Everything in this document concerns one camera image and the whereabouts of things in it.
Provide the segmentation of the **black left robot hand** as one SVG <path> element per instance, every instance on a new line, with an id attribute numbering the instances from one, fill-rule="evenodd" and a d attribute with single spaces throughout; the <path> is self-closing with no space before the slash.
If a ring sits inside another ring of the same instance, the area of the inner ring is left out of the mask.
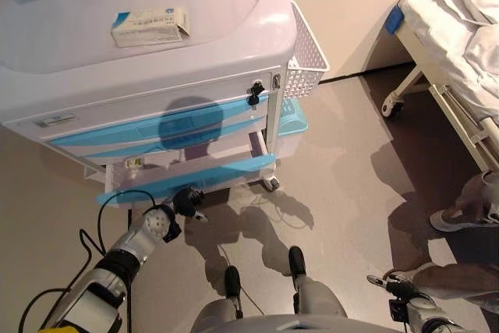
<path id="1" fill-rule="evenodd" d="M 192 187 L 186 187 L 174 195 L 172 199 L 173 209 L 176 214 L 180 214 L 184 217 L 194 218 L 201 222 L 208 222 L 208 217 L 197 210 L 197 207 L 202 204 L 203 199 L 203 191 Z"/>

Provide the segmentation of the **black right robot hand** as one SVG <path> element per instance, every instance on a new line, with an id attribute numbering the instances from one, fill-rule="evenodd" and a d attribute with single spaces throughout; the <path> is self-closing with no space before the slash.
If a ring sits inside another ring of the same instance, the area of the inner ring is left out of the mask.
<path id="1" fill-rule="evenodd" d="M 388 275 L 386 278 L 379 278 L 375 275 L 367 275 L 367 281 L 386 290 L 397 299 L 410 299 L 416 294 L 416 288 L 408 280 L 397 275 Z"/>

